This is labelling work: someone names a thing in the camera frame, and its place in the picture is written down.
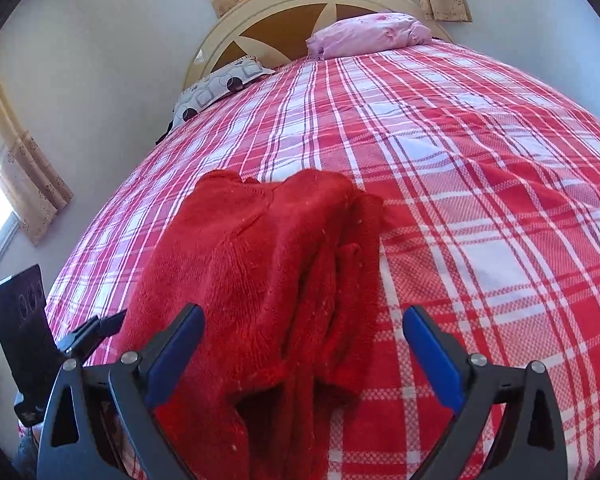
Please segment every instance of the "metal bolt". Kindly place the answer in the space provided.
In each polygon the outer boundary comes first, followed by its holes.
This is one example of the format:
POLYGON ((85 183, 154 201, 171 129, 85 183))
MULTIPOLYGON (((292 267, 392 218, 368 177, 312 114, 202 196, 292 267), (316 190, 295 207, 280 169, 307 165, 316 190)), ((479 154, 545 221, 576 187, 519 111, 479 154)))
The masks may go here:
POLYGON ((531 369, 536 374, 544 374, 544 372, 546 371, 546 366, 544 366, 544 364, 541 363, 540 361, 533 361, 531 363, 531 369))
POLYGON ((475 366, 486 366, 489 362, 489 360, 482 354, 471 354, 471 357, 469 357, 469 359, 471 359, 471 362, 475 366))
POLYGON ((76 361, 75 359, 67 359, 64 363, 62 363, 62 370, 64 370, 65 372, 70 372, 72 370, 75 370, 75 367, 77 367, 78 365, 78 361, 76 361))
POLYGON ((132 365, 136 361, 138 361, 138 354, 135 352, 125 352, 120 358, 120 362, 122 362, 123 365, 132 365))

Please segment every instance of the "wooden headboard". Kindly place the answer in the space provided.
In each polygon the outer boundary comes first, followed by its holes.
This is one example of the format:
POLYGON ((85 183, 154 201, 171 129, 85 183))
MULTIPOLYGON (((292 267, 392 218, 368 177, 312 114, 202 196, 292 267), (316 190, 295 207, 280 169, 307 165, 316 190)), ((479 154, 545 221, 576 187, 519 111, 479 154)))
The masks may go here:
POLYGON ((184 88, 249 54, 275 68, 307 55, 306 40, 337 20, 372 12, 403 12, 427 25, 433 35, 451 41, 437 22, 424 19, 411 0, 246 0, 211 29, 189 66, 184 88))

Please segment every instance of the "red knit fabric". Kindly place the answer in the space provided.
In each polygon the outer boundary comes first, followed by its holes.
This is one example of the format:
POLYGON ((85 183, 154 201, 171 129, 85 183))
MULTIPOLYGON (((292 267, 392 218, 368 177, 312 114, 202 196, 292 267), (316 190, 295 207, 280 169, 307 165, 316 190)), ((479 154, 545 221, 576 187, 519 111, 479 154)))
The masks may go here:
POLYGON ((205 335, 156 412, 206 480, 306 480, 326 471, 330 414, 360 392, 378 300, 380 199, 336 173, 283 183, 205 175, 130 302, 120 352, 188 302, 205 335))

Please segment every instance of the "bed sheet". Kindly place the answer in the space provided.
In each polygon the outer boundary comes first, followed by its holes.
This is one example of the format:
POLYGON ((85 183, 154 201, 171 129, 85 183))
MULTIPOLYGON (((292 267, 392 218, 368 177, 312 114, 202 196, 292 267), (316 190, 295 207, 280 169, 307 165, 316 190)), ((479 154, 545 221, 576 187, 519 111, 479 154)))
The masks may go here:
MULTIPOLYGON (((450 418, 402 336, 410 304, 496 364, 543 361, 570 476, 592 469, 599 120, 519 70, 442 42, 298 60, 175 130, 122 184, 49 294, 55 336, 126 306, 178 206, 217 168, 266 182, 304 168, 339 171, 384 199, 373 365, 360 400, 333 414, 329 480, 408 478, 450 418)), ((108 343, 90 361, 113 358, 108 343)), ((501 414, 493 410, 467 478, 501 414)))

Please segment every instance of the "bed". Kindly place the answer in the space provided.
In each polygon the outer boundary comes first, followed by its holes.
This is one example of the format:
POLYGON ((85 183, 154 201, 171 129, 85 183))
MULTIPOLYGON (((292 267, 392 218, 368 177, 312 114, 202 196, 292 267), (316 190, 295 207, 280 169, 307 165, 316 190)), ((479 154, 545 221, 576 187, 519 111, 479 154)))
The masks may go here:
MULTIPOLYGON (((126 306, 206 172, 261 181, 341 172, 384 199, 382 287, 366 389, 331 421, 328 478, 408 478, 450 418, 402 336, 410 304, 494 363, 544 362, 570 476, 584 478, 600 459, 600 121, 453 44, 437 23, 428 23, 433 44, 305 57, 314 30, 386 9, 421 17, 409 0, 247 0, 225 15, 193 53, 184 86, 244 54, 277 72, 170 133, 120 186, 49 293, 52 330, 126 306)), ((91 363, 114 357, 109 344, 91 363)), ((501 416, 493 410, 466 478, 501 416)))

